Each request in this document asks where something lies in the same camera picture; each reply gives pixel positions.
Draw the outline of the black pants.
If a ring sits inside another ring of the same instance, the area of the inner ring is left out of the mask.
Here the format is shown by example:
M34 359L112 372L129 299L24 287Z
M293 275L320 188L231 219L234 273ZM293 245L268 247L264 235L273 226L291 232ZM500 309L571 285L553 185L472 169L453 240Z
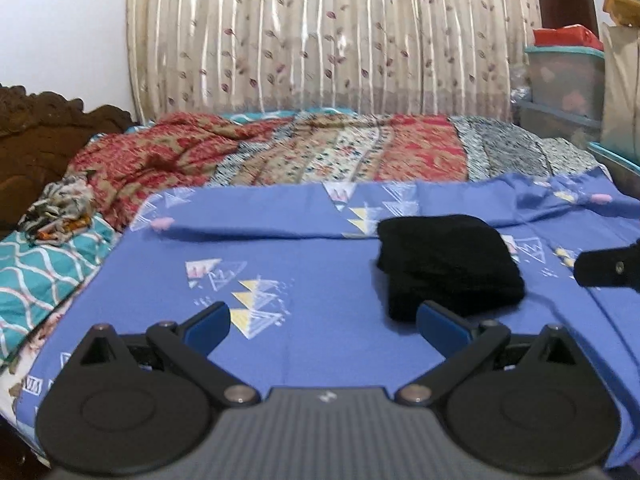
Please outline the black pants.
M506 242L467 214L397 217L378 222L376 266L387 276L387 315L413 324L431 301L462 318L512 309L525 282Z

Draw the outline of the teal tub rim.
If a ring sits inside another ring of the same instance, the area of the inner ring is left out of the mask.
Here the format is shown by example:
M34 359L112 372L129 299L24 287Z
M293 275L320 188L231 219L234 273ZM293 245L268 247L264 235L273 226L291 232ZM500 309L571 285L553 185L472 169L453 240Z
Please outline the teal tub rim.
M634 198L640 198L640 167L638 164L604 148L598 142L590 142L588 151L600 164L608 168L608 172L620 192Z

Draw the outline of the blue printed bedsheet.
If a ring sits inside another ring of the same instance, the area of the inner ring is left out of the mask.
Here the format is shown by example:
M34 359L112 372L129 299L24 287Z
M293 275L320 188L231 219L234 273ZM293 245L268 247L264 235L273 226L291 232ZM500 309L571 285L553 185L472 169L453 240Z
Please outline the blue printed bedsheet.
M94 324L140 333L183 321L216 301L230 309L214 363L258 391L273 387L382 386L395 390L440 357L412 328L385 315L386 278L376 267L378 224L409 216L468 214L495 228L526 296L501 322L534 334L562 324L576 335L615 396L622 431L608 459L639 452L639 297L583 288L580 252L626 246L639 236L639 204L599 169L484 182L316 183L266 188L175 188L140 208L76 296L16 401L16 424L35 441L38 408Z

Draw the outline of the lower clear storage bin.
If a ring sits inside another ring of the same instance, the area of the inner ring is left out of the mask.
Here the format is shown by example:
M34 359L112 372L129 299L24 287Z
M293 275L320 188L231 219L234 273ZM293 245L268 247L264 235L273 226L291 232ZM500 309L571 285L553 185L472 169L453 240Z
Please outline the lower clear storage bin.
M514 110L520 126L541 138L562 138L578 148L600 141L601 123L597 120L530 101L517 102Z

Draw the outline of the teal white patterned pillow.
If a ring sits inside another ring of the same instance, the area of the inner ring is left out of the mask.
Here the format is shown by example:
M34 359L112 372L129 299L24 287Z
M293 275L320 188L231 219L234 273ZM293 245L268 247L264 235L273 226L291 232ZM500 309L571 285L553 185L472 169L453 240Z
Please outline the teal white patterned pillow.
M98 214L88 230L60 246L30 244L15 231L1 241L1 363L84 284L118 240Z

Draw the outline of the crumpled floral cloth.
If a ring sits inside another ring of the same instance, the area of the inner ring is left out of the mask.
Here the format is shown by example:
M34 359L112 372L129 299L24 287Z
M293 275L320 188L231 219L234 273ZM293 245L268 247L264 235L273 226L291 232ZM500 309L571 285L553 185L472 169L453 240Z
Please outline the crumpled floral cloth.
M71 174L43 189L17 222L34 245L61 246L92 227L94 193L85 174Z

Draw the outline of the red patterned quilt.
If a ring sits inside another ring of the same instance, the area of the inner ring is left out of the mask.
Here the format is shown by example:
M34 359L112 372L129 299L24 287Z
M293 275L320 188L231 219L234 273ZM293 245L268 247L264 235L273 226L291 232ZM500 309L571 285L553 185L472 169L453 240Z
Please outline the red patterned quilt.
M67 172L87 179L96 210L123 231L148 197L178 186L474 182L511 172L582 174L598 165L570 141L483 117L303 112L238 124L179 112L102 136Z

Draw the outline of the clear teal-lidded storage bin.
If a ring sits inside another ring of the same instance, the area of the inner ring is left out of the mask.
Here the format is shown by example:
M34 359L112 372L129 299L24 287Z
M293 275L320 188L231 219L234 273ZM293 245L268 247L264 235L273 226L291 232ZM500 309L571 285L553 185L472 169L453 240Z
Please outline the clear teal-lidded storage bin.
M600 122L604 53L588 47L527 47L532 101Z

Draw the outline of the red item on bin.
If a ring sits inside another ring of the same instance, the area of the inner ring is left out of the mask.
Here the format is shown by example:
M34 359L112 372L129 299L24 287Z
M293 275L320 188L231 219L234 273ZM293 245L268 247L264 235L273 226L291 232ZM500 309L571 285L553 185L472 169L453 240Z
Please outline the red item on bin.
M568 25L560 28L535 28L536 47L585 47L603 51L603 42L584 25Z

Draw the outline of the carved wooden headboard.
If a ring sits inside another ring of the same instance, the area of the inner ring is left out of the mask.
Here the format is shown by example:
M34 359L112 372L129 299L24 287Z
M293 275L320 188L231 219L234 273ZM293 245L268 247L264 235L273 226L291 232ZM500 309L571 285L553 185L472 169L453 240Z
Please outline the carved wooden headboard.
M95 134L123 133L134 121L116 106L86 112L81 99L51 91L3 86L0 96L1 235L7 236Z

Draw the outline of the beige leaf-print curtain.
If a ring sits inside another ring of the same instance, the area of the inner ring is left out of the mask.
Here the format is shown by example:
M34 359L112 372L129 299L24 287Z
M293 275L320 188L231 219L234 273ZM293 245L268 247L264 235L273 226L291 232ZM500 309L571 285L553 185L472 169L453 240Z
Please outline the beige leaf-print curtain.
M142 120L316 107L507 118L539 0L127 0Z

